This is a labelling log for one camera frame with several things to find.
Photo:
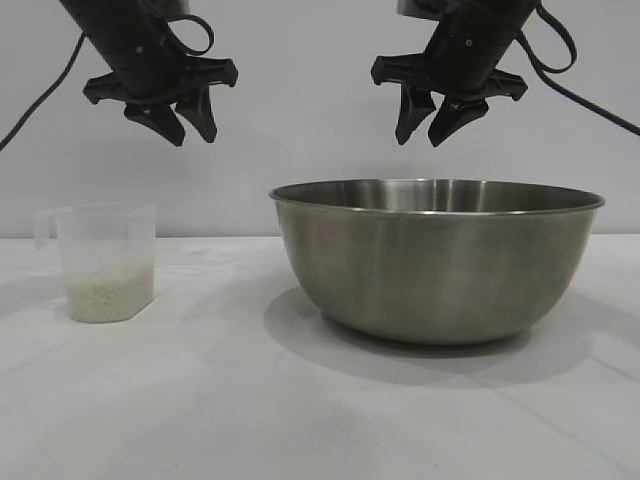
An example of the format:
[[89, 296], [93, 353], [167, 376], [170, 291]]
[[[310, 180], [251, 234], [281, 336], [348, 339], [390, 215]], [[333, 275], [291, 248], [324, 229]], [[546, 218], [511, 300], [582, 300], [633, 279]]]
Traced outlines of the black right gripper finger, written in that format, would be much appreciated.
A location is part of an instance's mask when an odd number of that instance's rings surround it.
[[489, 105], [484, 99], [467, 101], [446, 96], [428, 129], [432, 146], [438, 147], [456, 131], [482, 118], [488, 111]]
[[398, 144], [406, 144], [413, 132], [434, 111], [435, 103], [429, 90], [402, 84], [400, 109], [395, 128]]

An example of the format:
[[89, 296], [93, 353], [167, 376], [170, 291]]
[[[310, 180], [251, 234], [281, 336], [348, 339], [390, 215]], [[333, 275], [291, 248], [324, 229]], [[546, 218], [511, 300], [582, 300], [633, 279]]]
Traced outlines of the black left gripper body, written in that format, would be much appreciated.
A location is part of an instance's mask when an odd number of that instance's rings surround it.
[[169, 103], [198, 88], [236, 84], [231, 59], [206, 58], [207, 49], [188, 47], [163, 17], [85, 14], [83, 32], [111, 68], [87, 81], [83, 93], [93, 104], [105, 99]]

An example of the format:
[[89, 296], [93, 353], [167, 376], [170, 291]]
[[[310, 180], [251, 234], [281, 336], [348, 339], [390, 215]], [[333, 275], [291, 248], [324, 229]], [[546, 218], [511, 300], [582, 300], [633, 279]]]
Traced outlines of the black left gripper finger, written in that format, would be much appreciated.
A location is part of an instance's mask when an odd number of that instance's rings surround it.
[[207, 143], [213, 143], [217, 136], [217, 125], [211, 108], [209, 89], [196, 89], [181, 98], [175, 111], [184, 117]]
[[127, 104], [125, 117], [159, 134], [173, 146], [180, 147], [185, 130], [169, 105], [143, 106]]

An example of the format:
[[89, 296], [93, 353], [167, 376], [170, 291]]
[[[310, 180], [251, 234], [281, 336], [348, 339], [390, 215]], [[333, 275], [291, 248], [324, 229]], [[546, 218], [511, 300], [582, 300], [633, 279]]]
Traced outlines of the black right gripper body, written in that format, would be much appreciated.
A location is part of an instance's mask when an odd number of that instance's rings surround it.
[[527, 91], [527, 84], [522, 77], [497, 68], [512, 40], [503, 31], [493, 35], [476, 27], [441, 23], [423, 52], [377, 57], [372, 80], [376, 85], [398, 84], [457, 100], [495, 96], [518, 100]]

